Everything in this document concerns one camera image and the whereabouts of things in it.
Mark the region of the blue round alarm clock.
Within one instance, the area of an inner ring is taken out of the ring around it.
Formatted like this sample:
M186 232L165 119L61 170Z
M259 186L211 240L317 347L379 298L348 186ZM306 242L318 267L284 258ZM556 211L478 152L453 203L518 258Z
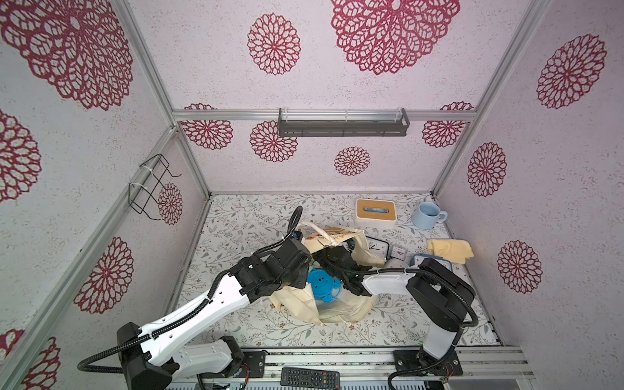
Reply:
M341 293L341 281L321 269L313 268L307 282L312 288L315 300L320 302L334 302Z

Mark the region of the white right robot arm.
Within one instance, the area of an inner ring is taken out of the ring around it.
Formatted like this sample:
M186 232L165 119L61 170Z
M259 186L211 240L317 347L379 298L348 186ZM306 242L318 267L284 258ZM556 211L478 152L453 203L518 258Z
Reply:
M474 289L435 258L424 258L412 267L374 268L357 264L349 250L336 246L316 253L315 259L356 296L412 297L430 319L421 354L431 362L447 359L463 330L479 324L472 308Z

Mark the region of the black remote control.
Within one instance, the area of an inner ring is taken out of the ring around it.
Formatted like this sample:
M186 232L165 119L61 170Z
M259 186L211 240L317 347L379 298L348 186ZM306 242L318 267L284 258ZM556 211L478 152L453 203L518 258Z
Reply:
M338 371L284 367L280 375L280 385L295 388L337 390L341 388L341 377Z

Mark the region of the white round alarm clock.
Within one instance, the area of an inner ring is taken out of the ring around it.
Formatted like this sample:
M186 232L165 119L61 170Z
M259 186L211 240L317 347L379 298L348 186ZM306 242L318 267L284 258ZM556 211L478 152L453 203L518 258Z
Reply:
M402 261L402 260L400 260L398 258L391 258L384 265L385 269L390 269L390 268L405 269L405 268L408 268L408 267L409 267L408 263L405 263L404 261Z

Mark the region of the blue square alarm clock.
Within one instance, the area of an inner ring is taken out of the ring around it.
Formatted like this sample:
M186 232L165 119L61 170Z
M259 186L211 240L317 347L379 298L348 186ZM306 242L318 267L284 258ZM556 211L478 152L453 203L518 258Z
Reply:
M456 271L453 268L453 263L451 263L449 260L447 260L445 258L442 258L440 256L435 256L433 254L428 254L428 253L417 253L417 254L414 254L410 258L409 266L408 266L407 270L411 270L411 269L418 270L419 267L423 264L423 262L425 260L427 260L428 258L430 258L432 261L435 261L435 262L439 263L440 266L442 266L445 269L447 269L448 272L453 274L454 276L457 276L457 277L460 276L458 273L456 273Z

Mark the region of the black square alarm clock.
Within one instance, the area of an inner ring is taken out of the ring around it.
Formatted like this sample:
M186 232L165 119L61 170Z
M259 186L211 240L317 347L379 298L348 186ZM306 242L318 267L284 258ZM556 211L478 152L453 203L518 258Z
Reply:
M383 258L384 261L388 259L388 253L390 249L390 244L384 240L380 240L377 238L366 236L367 244L370 252Z

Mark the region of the aluminium front rail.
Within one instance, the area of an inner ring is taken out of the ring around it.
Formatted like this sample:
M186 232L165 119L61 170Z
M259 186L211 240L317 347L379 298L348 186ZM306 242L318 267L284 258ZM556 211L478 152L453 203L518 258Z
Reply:
M260 351L262 348L241 348L243 351ZM411 347L339 347L339 348L269 348L264 375L261 380L276 379L284 367L312 370L338 371L343 380L397 380L442 381L446 380L523 380L534 374L518 347L459 346L455 351L463 369L463 375L416 376L412 371L396 370L393 352Z

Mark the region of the cream floral canvas bag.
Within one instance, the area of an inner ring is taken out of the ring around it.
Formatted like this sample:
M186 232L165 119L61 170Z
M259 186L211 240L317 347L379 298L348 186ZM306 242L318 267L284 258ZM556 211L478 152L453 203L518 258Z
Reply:
M322 229L316 224L304 221L298 225L304 230L303 243L315 256L322 250L343 248L352 240L352 259L359 266L382 267L386 260L373 253L365 232L350 227L328 227ZM308 278L303 289L291 286L274 292L269 300L277 310L286 309L289 314L306 323L325 325L329 323L356 323L370 314L377 297L357 296L346 288L338 277L330 276L314 262L308 267Z

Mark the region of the white wooden-top tissue box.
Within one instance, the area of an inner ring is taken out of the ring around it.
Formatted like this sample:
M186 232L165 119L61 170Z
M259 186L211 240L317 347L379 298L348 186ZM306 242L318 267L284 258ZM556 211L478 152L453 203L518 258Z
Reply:
M396 221L397 209L392 201L359 198L355 203L356 226L391 229L396 225Z

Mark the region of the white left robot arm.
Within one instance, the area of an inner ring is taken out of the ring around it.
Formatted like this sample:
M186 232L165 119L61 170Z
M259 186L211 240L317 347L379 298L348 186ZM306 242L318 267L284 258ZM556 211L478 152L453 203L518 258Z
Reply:
M242 258L221 272L207 292L172 313L142 326L124 325L118 341L135 344L119 354L128 388L165 389L178 378L237 374L245 354L234 337L208 345L192 345L191 340L261 297L286 286L305 288L312 259L302 242L289 238L276 250Z

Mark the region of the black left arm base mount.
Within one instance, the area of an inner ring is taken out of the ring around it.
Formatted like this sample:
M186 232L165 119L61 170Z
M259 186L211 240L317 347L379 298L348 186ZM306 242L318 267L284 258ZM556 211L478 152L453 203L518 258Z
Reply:
M202 380L225 378L261 378L264 375L266 357L269 353L260 351L243 351L233 336L222 336L211 346L225 348L225 356L231 361L221 371L213 370L198 374Z

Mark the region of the yellow cloth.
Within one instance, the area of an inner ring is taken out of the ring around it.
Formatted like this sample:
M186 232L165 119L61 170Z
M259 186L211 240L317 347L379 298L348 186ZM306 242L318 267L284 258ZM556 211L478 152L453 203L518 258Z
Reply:
M427 250L450 263L465 264L468 259L474 258L471 244L466 240L430 239L427 241Z

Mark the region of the light blue mug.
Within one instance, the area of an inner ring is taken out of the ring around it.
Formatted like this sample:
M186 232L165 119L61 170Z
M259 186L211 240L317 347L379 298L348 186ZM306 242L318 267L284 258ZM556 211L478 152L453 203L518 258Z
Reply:
M433 202L421 202L412 214L412 223L421 230L433 229L438 223L448 219L448 213Z

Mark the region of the black wall shelf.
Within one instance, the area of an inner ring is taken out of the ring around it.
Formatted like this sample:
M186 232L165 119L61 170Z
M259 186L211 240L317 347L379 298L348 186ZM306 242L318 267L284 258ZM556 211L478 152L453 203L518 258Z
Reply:
M291 120L279 110L277 128L281 137L405 137L410 119L405 109L393 119Z

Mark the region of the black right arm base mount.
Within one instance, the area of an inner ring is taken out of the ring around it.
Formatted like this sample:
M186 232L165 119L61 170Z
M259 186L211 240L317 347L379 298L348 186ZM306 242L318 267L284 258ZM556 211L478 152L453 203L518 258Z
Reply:
M396 371L412 371L416 376L454 376L463 375L463 369L455 349L451 349L442 358L432 357L423 349L402 349L393 352Z

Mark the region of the small clear alarm clock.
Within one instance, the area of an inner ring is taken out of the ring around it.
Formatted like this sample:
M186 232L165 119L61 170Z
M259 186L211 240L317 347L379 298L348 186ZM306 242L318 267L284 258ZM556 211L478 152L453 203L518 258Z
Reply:
M407 251L399 245L394 245L390 250L390 258L398 259L401 262L406 261Z

